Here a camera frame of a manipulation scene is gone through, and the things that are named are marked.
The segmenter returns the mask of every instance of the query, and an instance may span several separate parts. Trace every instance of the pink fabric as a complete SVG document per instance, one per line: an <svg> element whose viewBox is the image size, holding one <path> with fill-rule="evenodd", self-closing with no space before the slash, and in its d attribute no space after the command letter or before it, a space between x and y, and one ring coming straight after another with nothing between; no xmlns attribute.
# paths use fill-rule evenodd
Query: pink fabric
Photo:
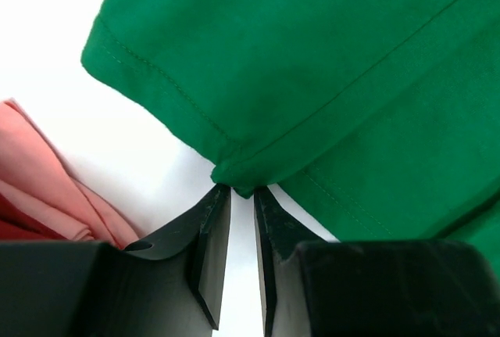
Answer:
<svg viewBox="0 0 500 337"><path fill-rule="evenodd" d="M0 103L0 194L26 215L72 240L123 248L138 239L100 196L73 179L14 102Z"/></svg>
<svg viewBox="0 0 500 337"><path fill-rule="evenodd" d="M3 195L0 195L0 221L7 224L4 224L3 228L0 228L0 239L39 239L43 237L43 239L45 240L65 240L62 235L56 233L50 228L47 228L39 221L36 221L35 219L26 215L24 212L18 210ZM35 235L26 235L26 232L35 233Z"/></svg>

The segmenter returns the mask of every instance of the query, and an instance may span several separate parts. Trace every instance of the stitching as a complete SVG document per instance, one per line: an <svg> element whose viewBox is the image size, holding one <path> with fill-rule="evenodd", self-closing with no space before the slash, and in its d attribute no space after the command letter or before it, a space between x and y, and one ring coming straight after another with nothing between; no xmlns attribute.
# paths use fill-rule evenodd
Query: stitching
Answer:
<svg viewBox="0 0 500 337"><path fill-rule="evenodd" d="M313 164L312 165L312 168L316 169L317 171L321 172L321 170L318 168L318 166L316 164ZM356 202L352 196L350 196L346 191L344 191L342 189L341 186L339 186L337 184L337 182L335 182L334 180L332 180L330 177L328 176L324 176L322 175L323 178L325 178L325 180L329 181L333 186L337 187L338 190L340 192L342 192L344 195L346 195L348 198L350 198L350 200L357 205L358 208L361 209L361 211L363 211L365 213L365 215L367 215L369 218L371 218L372 220L374 220L377 224L379 224L391 237L393 237L392 233L389 231L389 229L387 229L377 218L375 218L374 216L372 216L372 214L368 213L358 202Z"/></svg>
<svg viewBox="0 0 500 337"><path fill-rule="evenodd" d="M342 206L327 190L325 190L323 187L321 187L316 181L314 181L309 174L307 174L305 171L302 171L302 173L313 183L315 184L321 191L323 191L325 194L330 197L339 207L341 207L354 221L356 221L358 224L363 226L374 238L377 238L377 236L369 229L367 228L360 220L358 220L351 212L349 212L344 206Z"/></svg>
<svg viewBox="0 0 500 337"><path fill-rule="evenodd" d="M265 145L264 147L262 147L260 150L258 150L257 152L255 152L253 155L251 155L250 157L244 159L244 160L241 160L241 161L238 161L237 163L233 164L233 165L230 165L228 170L232 169L233 167L236 167L237 165L240 165L241 163L245 163L246 161L249 161L251 159L253 159L254 157L256 157L258 154L260 154L261 152L265 151L266 149L268 149L269 147L271 147L272 145L274 145L276 142L280 141L282 138L286 137L288 134L290 134L292 131L294 131L297 127L301 126L302 124L304 124L305 122L307 122L308 120L310 120L312 117L314 117L319 111L325 109L327 106L329 106L333 101L335 101L340 95L342 95L345 91L347 91L353 84L355 84L359 79L361 79L362 77L366 76L371 70L373 70L375 67L377 67L378 65L380 65L386 58L388 58L393 52L397 51L399 48L401 48L404 44L406 44L409 40L411 40L414 36L416 36L419 32L421 32L425 27L427 27L431 22L433 22L436 18L438 18L442 13L444 13L445 11L447 11L448 9L450 9L455 3L457 3L459 0L452 0L450 3L448 3L447 5L445 5L445 7L441 10L439 10L436 14L434 14L427 22L425 22L424 24L422 24L419 28L417 28L412 34L410 34L405 40L403 40L401 43L399 43L398 45L396 45L392 50L390 50L385 56L383 56L382 58L380 58L378 61L376 61L372 66L370 66L367 70L363 71L356 79L354 79L353 81L351 81L349 84L347 84L342 90L340 90L332 99L330 99L329 101L325 102L318 110L315 110L314 112L312 112L311 114L309 114L304 120L301 120L300 122L298 122L296 125L294 125L293 127L291 127L289 130L286 130L282 135L280 135L278 138L275 138L274 140L272 140L271 143Z"/></svg>
<svg viewBox="0 0 500 337"><path fill-rule="evenodd" d="M121 65L124 65L124 66L127 66L127 67L130 67L133 71L135 72L139 72L138 69L136 69L135 67L129 65L128 63L125 63L124 61L120 60L120 59L117 59L110 51L108 48L106 48L105 45L102 45L102 47L104 48L105 52L109 54L109 56L111 56L115 61L117 61L119 64ZM159 89L167 98L171 99L169 94L163 89L163 88L160 88ZM171 101L174 101L175 105L180 109L182 110L183 112L185 112L186 114L188 114L187 110L176 100L176 99L171 99ZM203 128L202 125L197 121L197 120L193 120L193 122L195 122L195 124L200 127L201 129Z"/></svg>
<svg viewBox="0 0 500 337"><path fill-rule="evenodd" d="M183 89L181 87L179 87L179 84L177 84L175 82L174 79L172 79L172 77L170 77L169 75L167 75L162 69L160 69L158 66L150 63L147 59L144 59L140 56L138 56L137 54L135 54L134 52L132 52L127 46L125 46L124 44L122 44L117 38L115 38L115 36L113 35L113 33L111 32L111 30L109 29L108 25L104 22L104 20L100 17L100 16L97 16L96 18L97 20L99 20L102 24L102 26L106 29L106 31L108 32L109 36L111 37L111 39L114 40L115 43L117 43L122 49L124 49L127 53L129 53L131 56L133 56L135 59L137 59L138 61L141 61L142 63L144 63L145 65L147 65L148 67L150 67L151 69L155 70L157 73L159 73L160 75L162 75L165 79L167 79L178 91L179 93L185 98L187 99L190 104L195 108L195 110L200 113L202 115L202 117L204 117L207 122L209 122L219 133L222 134L222 136L224 136L227 140L229 140L230 142L234 143L235 145L237 145L238 148L241 147L241 144L239 144L238 142L236 142L236 140L234 140L233 138L231 138L228 134L226 134L226 132L220 128L213 120L211 120L206 114L205 112L203 112L203 110L201 110L199 108L198 105L196 105L196 103L192 100L191 97L189 97L189 95L186 94L186 92L183 91Z"/></svg>

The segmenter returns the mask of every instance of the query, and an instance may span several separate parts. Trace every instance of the white surface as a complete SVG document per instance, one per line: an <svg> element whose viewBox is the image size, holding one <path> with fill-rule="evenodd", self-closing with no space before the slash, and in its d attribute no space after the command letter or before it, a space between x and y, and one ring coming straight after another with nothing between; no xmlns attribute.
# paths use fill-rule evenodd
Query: white surface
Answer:
<svg viewBox="0 0 500 337"><path fill-rule="evenodd" d="M14 97L83 183L144 234L199 200L213 165L139 105L93 80L80 65L102 0L0 0L0 99ZM277 186L283 207L333 236ZM220 330L263 335L251 200L233 194Z"/></svg>

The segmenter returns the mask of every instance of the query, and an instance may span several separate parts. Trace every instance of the black plastic part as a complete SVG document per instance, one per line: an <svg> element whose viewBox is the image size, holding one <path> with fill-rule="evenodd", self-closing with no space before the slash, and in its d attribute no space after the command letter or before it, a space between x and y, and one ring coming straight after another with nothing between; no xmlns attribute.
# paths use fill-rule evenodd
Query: black plastic part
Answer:
<svg viewBox="0 0 500 337"><path fill-rule="evenodd" d="M229 223L230 189L217 185L124 251L2 242L0 335L209 337L220 318Z"/></svg>
<svg viewBox="0 0 500 337"><path fill-rule="evenodd" d="M255 217L266 337L500 335L498 283L472 246L328 243L267 188Z"/></svg>

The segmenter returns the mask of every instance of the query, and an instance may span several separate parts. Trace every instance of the green garment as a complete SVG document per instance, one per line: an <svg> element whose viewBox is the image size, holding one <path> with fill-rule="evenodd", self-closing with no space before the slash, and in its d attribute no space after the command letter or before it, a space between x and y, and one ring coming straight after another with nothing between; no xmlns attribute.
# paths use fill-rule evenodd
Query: green garment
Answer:
<svg viewBox="0 0 500 337"><path fill-rule="evenodd" d="M500 0L105 0L82 62L342 240L438 236L500 189Z"/></svg>

